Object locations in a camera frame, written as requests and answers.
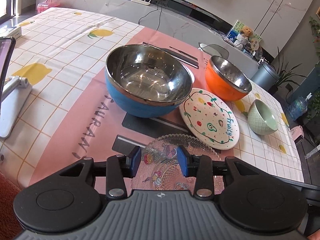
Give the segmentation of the clear glass patterned plate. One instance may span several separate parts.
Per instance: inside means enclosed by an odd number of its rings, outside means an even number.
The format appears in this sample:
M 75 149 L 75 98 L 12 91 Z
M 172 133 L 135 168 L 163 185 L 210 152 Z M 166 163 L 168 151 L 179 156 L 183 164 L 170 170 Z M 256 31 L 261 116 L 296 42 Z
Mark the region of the clear glass patterned plate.
M 185 178 L 177 161 L 177 148 L 184 146 L 190 154 L 201 153 L 220 161 L 220 156 L 196 137 L 169 134 L 150 142 L 142 149 L 142 158 L 131 189 L 135 190 L 189 190 L 194 191 L 195 178 Z

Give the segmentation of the white fruit pattern plate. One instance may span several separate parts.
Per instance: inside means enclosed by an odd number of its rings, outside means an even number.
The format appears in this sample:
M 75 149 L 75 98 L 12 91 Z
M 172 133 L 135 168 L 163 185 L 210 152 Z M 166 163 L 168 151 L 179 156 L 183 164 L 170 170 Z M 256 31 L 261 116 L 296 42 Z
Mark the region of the white fruit pattern plate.
M 208 146 L 229 150 L 238 143 L 240 129 L 236 117 L 215 94 L 193 88 L 179 110 L 191 133 Z

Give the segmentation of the green ceramic bowl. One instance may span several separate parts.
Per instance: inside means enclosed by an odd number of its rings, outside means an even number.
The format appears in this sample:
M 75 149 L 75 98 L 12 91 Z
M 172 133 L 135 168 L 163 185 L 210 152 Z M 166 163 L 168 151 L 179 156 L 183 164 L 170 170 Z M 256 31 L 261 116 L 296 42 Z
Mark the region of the green ceramic bowl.
M 254 100 L 248 111 L 248 125 L 258 135 L 269 135 L 278 130 L 278 123 L 270 108 L 261 100 Z

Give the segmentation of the orange steel bowl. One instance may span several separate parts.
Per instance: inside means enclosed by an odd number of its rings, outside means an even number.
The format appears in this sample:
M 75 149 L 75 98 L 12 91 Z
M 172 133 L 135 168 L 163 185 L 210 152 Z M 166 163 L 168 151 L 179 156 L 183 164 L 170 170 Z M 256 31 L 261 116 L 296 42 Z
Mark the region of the orange steel bowl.
M 249 78 L 220 56 L 212 56 L 205 69 L 209 90 L 224 101 L 238 101 L 252 91 Z

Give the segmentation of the blue steel bowl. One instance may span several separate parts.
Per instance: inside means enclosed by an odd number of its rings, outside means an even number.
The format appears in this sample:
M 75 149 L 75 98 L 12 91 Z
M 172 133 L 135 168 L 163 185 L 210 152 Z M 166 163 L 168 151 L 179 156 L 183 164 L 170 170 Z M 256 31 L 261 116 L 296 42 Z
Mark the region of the blue steel bowl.
M 156 118 L 174 111 L 191 93 L 193 81 L 169 53 L 143 44 L 128 44 L 106 59 L 106 86 L 127 113 Z

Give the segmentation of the lemon checked tablecloth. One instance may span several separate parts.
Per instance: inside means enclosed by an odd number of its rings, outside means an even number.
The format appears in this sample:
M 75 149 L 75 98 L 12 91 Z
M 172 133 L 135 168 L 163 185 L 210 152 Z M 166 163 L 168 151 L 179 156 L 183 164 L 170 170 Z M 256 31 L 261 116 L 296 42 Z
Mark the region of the lemon checked tablecloth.
M 21 27 L 8 75 L 27 77 L 33 88 L 1 140 L 1 172 L 19 188 L 85 156 L 105 161 L 163 135 L 190 136 L 179 110 L 144 119 L 119 108 L 106 88 L 105 61 L 125 44 L 176 48 L 197 58 L 194 86 L 206 88 L 207 54 L 159 31 L 82 10 L 51 8 Z

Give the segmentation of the pink space heater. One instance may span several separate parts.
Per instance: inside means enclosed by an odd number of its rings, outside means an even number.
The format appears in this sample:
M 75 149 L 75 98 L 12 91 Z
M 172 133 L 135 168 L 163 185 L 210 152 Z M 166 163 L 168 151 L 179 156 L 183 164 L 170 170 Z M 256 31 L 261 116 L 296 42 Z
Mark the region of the pink space heater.
M 290 130 L 290 133 L 296 145 L 300 144 L 303 141 L 304 131 L 302 126 L 295 126 Z

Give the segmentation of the grey trash bin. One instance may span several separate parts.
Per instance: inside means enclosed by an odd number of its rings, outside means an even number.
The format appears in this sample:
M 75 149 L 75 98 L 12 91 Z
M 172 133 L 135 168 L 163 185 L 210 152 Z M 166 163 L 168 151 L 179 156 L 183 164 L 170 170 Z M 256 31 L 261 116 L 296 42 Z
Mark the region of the grey trash bin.
M 266 62 L 262 62 L 258 66 L 257 72 L 251 80 L 264 90 L 269 90 L 279 79 L 279 75 L 274 68 Z

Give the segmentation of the blue water jug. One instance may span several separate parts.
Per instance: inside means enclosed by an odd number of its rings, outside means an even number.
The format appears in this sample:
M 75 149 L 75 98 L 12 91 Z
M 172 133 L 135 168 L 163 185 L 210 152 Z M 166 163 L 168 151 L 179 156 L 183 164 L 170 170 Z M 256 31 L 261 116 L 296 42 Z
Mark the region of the blue water jug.
M 312 93 L 309 93 L 305 98 L 300 96 L 288 106 L 286 112 L 292 121 L 296 121 L 300 116 L 307 112 L 308 101 L 311 97 Z

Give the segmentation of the white round stool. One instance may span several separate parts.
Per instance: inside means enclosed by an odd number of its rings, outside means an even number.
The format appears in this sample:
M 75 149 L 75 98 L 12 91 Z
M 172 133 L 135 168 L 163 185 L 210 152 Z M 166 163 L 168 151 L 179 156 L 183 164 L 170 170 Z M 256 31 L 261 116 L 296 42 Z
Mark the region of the white round stool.
M 204 44 L 199 42 L 199 50 L 202 52 L 205 52 L 209 54 L 210 56 L 220 56 L 223 59 L 228 59 L 229 57 L 229 52 L 227 49 L 221 47 L 220 45 L 217 44 Z

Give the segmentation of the tall floor plant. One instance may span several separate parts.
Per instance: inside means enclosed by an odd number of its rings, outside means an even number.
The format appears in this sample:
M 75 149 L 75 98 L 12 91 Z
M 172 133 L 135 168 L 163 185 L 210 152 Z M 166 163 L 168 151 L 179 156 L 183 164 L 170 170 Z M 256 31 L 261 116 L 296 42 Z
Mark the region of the tall floor plant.
M 289 62 L 284 63 L 284 53 L 281 53 L 279 51 L 279 48 L 277 48 L 277 51 L 278 68 L 274 68 L 274 70 L 276 71 L 276 74 L 279 78 L 274 83 L 274 85 L 272 85 L 271 88 L 268 90 L 268 93 L 271 95 L 275 94 L 283 83 L 294 83 L 295 85 L 299 86 L 299 84 L 296 81 L 293 81 L 292 79 L 295 76 L 306 78 L 305 75 L 295 73 L 295 69 L 300 67 L 301 63 L 288 69 Z

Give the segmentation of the teddy bear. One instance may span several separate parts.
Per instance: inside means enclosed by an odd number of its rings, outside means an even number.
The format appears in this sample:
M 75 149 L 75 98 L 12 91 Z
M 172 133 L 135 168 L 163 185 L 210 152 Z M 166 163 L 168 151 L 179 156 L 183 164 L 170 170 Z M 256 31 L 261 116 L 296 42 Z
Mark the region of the teddy bear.
M 253 35 L 253 30 L 250 27 L 244 25 L 240 31 L 240 34 L 243 37 L 246 37 L 249 39 Z

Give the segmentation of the white marble tv console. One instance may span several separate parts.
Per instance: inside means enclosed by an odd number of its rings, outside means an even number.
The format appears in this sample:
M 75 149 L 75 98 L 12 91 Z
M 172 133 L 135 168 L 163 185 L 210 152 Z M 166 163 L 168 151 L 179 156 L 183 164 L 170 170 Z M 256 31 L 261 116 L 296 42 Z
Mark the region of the white marble tv console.
M 228 61 L 237 66 L 251 78 L 258 70 L 258 63 L 234 48 L 220 35 L 212 33 L 209 28 L 191 18 L 180 15 L 159 5 L 145 6 L 129 0 L 53 0 L 61 7 L 96 12 L 127 20 L 174 37 L 195 48 L 199 42 L 217 44 L 229 52 Z

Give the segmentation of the pink storage box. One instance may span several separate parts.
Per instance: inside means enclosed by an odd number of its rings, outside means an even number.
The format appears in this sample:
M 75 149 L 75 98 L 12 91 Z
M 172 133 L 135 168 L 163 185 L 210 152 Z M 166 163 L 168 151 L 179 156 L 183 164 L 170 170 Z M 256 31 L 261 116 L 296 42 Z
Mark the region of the pink storage box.
M 60 3 L 58 1 L 53 0 L 45 0 L 44 2 L 40 2 L 37 5 L 37 14 L 40 14 L 52 7 L 59 7 Z

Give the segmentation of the hanging green vine plant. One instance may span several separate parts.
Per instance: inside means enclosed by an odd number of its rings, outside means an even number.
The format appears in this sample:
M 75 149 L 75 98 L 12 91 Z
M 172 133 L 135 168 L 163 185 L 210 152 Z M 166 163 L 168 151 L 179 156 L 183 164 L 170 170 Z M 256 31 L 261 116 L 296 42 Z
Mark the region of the hanging green vine plant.
M 315 18 L 310 16 L 309 24 L 313 35 L 313 44 L 316 48 L 316 54 L 317 56 L 319 56 L 319 22 Z

